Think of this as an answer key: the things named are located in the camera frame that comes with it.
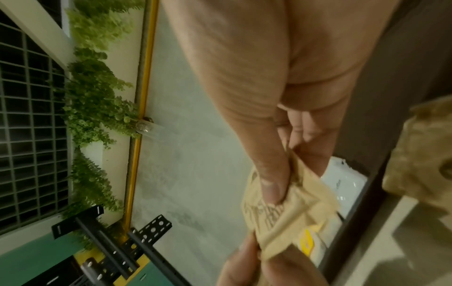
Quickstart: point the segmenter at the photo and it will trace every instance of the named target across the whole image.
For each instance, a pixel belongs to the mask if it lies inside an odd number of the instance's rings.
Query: foliage
[[[135,137],[137,108],[122,100],[114,90],[124,90],[132,84],[116,78],[102,61],[104,52],[75,49],[78,60],[69,64],[72,78],[66,83],[65,120],[76,146],[102,141],[105,147],[114,143],[103,127]]]
[[[108,43],[132,31],[125,13],[144,7],[143,0],[75,0],[67,10],[71,35],[81,48],[107,50]]]
[[[112,195],[112,187],[106,172],[87,159],[78,149],[75,151],[70,178],[73,182],[73,202],[62,213],[63,219],[70,218],[96,204],[101,204],[106,210],[113,212],[122,210],[121,201]],[[74,235],[85,249],[93,248],[93,243],[82,231],[76,231]]]

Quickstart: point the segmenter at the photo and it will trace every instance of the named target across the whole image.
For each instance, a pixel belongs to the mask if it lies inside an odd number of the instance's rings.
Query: yellow stripe
[[[150,0],[151,14],[149,17],[149,30],[147,33],[147,43],[145,52],[145,66],[143,69],[143,82],[141,88],[141,97],[139,102],[138,117],[142,119],[145,116],[146,100],[149,91],[149,79],[151,76],[152,50],[154,48],[155,27],[157,25],[157,13],[159,10],[159,0]],[[124,229],[126,232],[130,229],[132,220],[133,196],[135,194],[135,183],[137,181],[138,160],[140,156],[141,138],[135,139],[133,146],[132,168],[130,170],[129,191],[124,206]]]

